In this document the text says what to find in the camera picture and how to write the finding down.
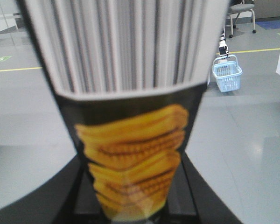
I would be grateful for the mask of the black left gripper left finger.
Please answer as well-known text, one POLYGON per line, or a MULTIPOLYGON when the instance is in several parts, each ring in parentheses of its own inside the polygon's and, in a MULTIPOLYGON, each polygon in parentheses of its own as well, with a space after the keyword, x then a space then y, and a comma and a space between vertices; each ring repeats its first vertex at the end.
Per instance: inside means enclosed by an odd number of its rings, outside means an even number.
POLYGON ((0 209, 0 224, 98 224, 101 218, 77 156, 32 193, 0 209))

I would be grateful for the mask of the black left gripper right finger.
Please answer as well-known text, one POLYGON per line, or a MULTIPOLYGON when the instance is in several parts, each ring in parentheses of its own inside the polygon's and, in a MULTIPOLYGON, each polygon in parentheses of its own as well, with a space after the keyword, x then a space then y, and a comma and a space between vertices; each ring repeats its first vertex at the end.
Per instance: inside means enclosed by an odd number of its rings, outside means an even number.
POLYGON ((167 224, 242 223, 198 173, 184 153, 165 207, 167 224))

